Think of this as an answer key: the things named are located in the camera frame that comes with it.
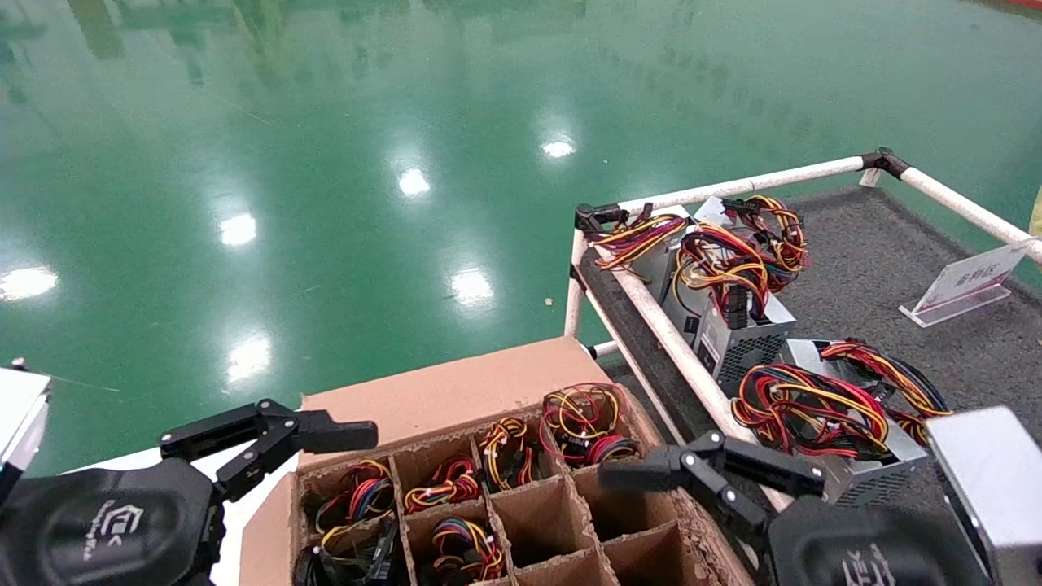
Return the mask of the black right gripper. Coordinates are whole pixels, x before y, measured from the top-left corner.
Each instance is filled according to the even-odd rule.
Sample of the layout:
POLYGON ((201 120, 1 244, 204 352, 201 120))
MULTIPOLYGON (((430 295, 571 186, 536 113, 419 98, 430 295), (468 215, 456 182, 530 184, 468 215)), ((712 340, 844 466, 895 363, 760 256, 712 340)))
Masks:
MULTIPOLYGON (((799 457, 725 436, 651 449, 643 460, 600 465, 614 491, 680 489, 736 535, 763 535, 766 509, 741 496, 736 474, 785 496, 823 496, 824 474, 799 457)), ((768 527, 770 585, 989 585, 952 520, 887 507, 843 508, 801 497, 768 527)))

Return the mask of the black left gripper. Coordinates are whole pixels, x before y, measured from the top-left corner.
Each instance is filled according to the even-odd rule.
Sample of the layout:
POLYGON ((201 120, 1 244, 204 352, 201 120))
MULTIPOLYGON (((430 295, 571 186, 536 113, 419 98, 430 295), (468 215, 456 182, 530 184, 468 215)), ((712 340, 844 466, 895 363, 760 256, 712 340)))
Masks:
POLYGON ((324 409, 262 400, 162 435, 162 458, 187 462, 245 445, 215 486, 180 460, 22 479, 2 504, 2 582, 208 585, 225 536, 223 500, 241 500, 297 453, 377 444, 375 422, 336 422, 324 409))

